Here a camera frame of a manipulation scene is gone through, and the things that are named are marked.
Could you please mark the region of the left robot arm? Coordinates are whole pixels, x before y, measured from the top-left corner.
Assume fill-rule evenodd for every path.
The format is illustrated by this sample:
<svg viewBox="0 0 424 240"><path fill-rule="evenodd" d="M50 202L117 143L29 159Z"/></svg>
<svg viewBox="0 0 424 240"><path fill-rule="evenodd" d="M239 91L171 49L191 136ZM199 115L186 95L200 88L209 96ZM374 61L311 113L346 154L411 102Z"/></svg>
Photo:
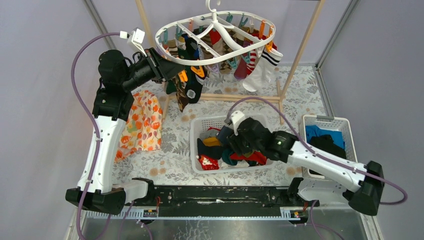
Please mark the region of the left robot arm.
<svg viewBox="0 0 424 240"><path fill-rule="evenodd" d="M118 143L134 103L131 92L149 81L170 80L184 70L182 64L163 58L154 48L145 53L132 64L115 49L98 58L100 87L89 112L93 122L89 153L77 186L65 193L66 201L85 211L118 215L133 200L144 206L155 200L152 180L134 178L124 184L112 183Z"/></svg>

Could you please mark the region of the brown argyle sock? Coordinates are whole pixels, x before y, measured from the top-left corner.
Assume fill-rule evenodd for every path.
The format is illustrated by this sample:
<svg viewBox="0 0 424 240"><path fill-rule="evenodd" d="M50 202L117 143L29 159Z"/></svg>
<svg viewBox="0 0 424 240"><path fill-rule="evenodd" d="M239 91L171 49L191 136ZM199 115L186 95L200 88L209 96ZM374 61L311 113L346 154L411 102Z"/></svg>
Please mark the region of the brown argyle sock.
<svg viewBox="0 0 424 240"><path fill-rule="evenodd" d="M185 107L189 104L189 99L185 93L185 89L183 88L182 82L179 79L177 79L174 84L176 87L176 98L177 98L178 108L180 112L183 112Z"/></svg>

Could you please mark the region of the green white yellow sock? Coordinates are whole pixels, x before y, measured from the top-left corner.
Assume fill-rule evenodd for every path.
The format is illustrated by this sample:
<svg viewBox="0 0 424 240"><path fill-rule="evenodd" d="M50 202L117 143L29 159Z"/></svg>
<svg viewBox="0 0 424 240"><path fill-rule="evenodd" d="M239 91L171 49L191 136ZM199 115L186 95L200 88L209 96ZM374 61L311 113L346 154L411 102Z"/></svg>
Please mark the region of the green white yellow sock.
<svg viewBox="0 0 424 240"><path fill-rule="evenodd" d="M173 78L171 78L166 85L165 88L165 92L167 95L170 95L172 93L176 93L177 92L177 86L176 84L179 82L178 78L175 76Z"/></svg>

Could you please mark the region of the white oval sock hanger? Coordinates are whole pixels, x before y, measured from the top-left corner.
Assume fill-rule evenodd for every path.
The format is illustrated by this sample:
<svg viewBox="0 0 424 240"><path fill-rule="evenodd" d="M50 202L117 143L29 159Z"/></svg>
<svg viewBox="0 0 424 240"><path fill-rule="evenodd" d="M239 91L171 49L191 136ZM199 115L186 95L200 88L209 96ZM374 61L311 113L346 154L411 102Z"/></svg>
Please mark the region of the white oval sock hanger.
<svg viewBox="0 0 424 240"><path fill-rule="evenodd" d="M184 66L207 66L231 63L238 56L248 62L251 51L261 54L264 49L272 50L276 26L270 20L245 11L217 11L209 0L205 6L208 13L174 21L156 32L156 46L168 60ZM166 49L170 29L175 30L176 40L183 34L194 40L199 47L198 58L176 57Z"/></svg>

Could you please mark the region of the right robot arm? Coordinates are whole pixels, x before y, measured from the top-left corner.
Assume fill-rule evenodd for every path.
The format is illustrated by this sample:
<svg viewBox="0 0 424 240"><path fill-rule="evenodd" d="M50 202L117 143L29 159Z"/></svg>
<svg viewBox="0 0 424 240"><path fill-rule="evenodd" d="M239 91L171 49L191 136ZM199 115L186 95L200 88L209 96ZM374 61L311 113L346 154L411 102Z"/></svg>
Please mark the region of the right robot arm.
<svg viewBox="0 0 424 240"><path fill-rule="evenodd" d="M329 178L332 184L294 180L287 191L287 201L299 206L304 201L330 198L348 204L353 210L376 216L385 183L381 164L363 164L330 154L303 144L301 139L286 131L271 132L258 120L242 117L232 121L233 134L227 139L237 154L259 152L267 160L280 161L308 168Z"/></svg>

